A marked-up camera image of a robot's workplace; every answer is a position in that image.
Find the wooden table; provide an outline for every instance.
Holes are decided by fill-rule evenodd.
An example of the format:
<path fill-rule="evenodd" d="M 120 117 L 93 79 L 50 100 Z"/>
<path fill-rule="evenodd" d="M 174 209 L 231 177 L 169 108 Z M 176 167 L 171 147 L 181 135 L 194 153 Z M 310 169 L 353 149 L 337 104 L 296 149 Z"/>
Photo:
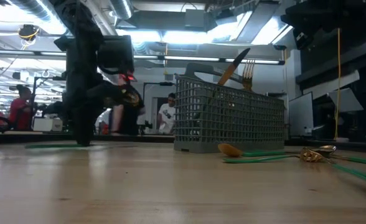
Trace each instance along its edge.
<path fill-rule="evenodd" d="M 172 144 L 95 144 L 0 145 L 0 224 L 366 223 L 366 182 L 328 164 L 224 164 Z"/>

